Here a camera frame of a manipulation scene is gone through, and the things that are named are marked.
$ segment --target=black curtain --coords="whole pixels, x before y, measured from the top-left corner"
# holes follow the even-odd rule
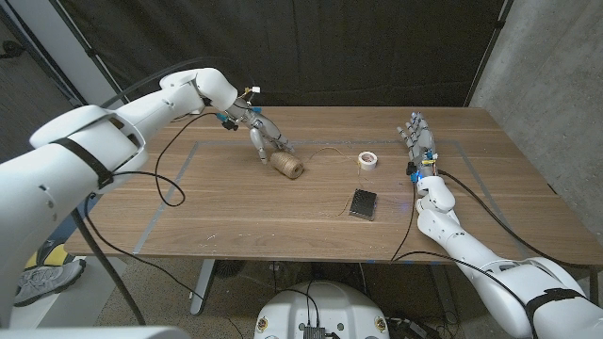
[[[502,3],[61,0],[123,88],[227,57],[191,68],[215,67],[239,90],[251,76],[256,105],[461,106]]]

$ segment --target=shoe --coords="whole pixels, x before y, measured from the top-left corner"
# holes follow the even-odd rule
[[[86,261],[79,259],[63,266],[41,266],[23,272],[17,283],[14,305],[27,306],[42,297],[64,291],[75,283],[85,267]]]
[[[63,266],[75,259],[65,251],[66,239],[46,240],[40,248],[29,258],[25,269],[33,269],[39,266]]]

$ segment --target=tape roll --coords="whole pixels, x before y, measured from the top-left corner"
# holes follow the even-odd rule
[[[362,152],[358,154],[358,164],[363,170],[372,170],[377,166],[377,155],[371,152]]]

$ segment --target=table top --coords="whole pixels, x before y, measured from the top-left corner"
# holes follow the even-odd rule
[[[106,194],[90,216],[107,240],[141,256],[385,263],[411,217],[408,149],[396,127],[413,111],[422,112],[432,129],[438,167],[473,189],[520,236],[558,259],[603,264],[594,236],[480,108],[264,107],[303,161],[296,180],[260,162],[245,128],[227,131],[208,116],[189,126],[159,166],[160,174],[185,190],[184,204],[163,205],[154,179],[138,176]],[[153,171],[159,152],[183,125],[172,123],[150,142],[146,170]],[[325,147],[347,157],[325,149],[308,160]],[[378,156],[376,169],[358,170],[351,159],[363,151]],[[534,256],[461,187],[445,181],[463,228],[501,257]],[[181,199],[169,185],[161,186],[172,203]],[[373,221],[349,216],[349,205],[344,208],[356,188],[377,193]],[[90,253],[79,232],[67,250]],[[411,250],[445,254],[417,229],[416,212],[400,253]],[[424,254],[405,260],[440,261]]]

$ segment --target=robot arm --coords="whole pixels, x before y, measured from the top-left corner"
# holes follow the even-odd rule
[[[117,110],[88,105],[67,112],[31,137],[34,151],[0,165],[0,327],[8,327],[16,282],[31,253],[91,192],[127,181],[130,175],[113,173],[139,170],[149,157],[147,142],[174,118],[203,111],[203,98],[293,151],[270,120],[239,110],[236,89],[217,70],[171,74],[160,86]]]
[[[454,214],[454,196],[437,176],[432,132],[420,115],[406,123],[410,135],[399,133],[409,147],[407,174],[423,197],[416,201],[418,229],[442,246],[450,257],[476,266],[509,287],[530,310],[505,289],[478,271],[457,264],[476,288],[498,324],[511,336],[530,337],[530,320],[540,338],[603,337],[603,310],[584,297],[576,281],[559,265],[545,258],[523,261],[494,254],[461,227]]]

